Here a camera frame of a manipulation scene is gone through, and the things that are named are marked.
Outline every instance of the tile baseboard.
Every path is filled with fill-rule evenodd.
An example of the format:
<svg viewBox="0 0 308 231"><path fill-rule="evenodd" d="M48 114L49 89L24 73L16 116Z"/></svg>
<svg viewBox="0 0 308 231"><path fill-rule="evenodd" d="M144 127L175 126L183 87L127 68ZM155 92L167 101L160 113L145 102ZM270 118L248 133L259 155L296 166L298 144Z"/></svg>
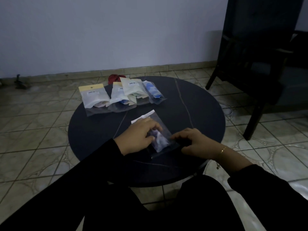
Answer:
<svg viewBox="0 0 308 231"><path fill-rule="evenodd" d="M48 81L60 81L60 80L78 79L78 78L80 79L80 78L110 76L111 74L154 73L154 72L164 72L172 70L215 67L216 64L217 61L207 61L207 62L170 64L162 66L144 66L144 67L123 68L123 69L94 70L87 72L44 74L37 76L20 77L20 81L24 83L33 83L33 82L48 82ZM13 85L15 80L16 80L15 77L0 79L2 85Z"/></svg>

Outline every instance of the black wooden chair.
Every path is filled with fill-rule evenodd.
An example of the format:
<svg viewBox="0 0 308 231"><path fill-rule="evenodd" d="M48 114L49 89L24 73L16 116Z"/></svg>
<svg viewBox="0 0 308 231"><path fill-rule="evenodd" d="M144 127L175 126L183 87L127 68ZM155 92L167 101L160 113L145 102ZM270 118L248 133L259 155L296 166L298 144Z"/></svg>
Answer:
<svg viewBox="0 0 308 231"><path fill-rule="evenodd" d="M303 0L229 0L214 79L257 100L243 134L250 140L266 104L308 106L307 33L294 31Z"/></svg>

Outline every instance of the person's left hand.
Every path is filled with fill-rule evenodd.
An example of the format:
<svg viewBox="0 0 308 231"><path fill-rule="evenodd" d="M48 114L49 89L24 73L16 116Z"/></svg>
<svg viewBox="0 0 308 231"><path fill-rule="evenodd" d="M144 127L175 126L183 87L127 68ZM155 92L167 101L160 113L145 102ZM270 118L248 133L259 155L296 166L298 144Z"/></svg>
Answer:
<svg viewBox="0 0 308 231"><path fill-rule="evenodd" d="M140 118L131 124L120 136L116 137L114 141L118 145L122 155L138 152L148 147L155 139L154 136L146 137L149 130L162 131L163 129L152 118Z"/></svg>

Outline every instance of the gold bracelet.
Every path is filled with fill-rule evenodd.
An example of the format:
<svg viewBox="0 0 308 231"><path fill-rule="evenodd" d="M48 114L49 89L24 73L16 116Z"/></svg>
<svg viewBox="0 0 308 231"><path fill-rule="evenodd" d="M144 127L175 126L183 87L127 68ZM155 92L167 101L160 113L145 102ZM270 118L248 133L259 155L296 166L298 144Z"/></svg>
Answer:
<svg viewBox="0 0 308 231"><path fill-rule="evenodd" d="M221 155L221 154L224 152L224 150L226 149L226 147L227 147L227 146L225 146L225 147L221 150L221 152L220 152L220 154L219 154L219 155ZM216 164L217 164L216 169L219 169L219 168L220 168L220 164L219 164L219 163L217 163L217 162L216 162Z"/></svg>

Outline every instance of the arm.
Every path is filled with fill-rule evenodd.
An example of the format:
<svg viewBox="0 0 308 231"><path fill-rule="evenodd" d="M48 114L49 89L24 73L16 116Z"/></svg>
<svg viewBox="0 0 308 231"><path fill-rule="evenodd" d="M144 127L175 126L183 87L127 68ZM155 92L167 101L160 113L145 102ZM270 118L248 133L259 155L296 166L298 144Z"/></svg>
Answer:
<svg viewBox="0 0 308 231"><path fill-rule="evenodd" d="M161 130L161 126L150 118L132 124L29 200L0 225L0 230L21 230L27 226L41 230L46 225L48 230L76 230L89 204L97 204L104 197L109 175L125 176L124 155L140 151L152 142L153 136L146 137L150 129Z"/></svg>
<svg viewBox="0 0 308 231"><path fill-rule="evenodd" d="M187 128L171 138L188 138L192 141L190 146L182 148L184 154L219 163L231 176L228 179L231 188L243 196L266 230L306 225L308 201L286 181L253 165L236 151L225 148L197 129Z"/></svg>

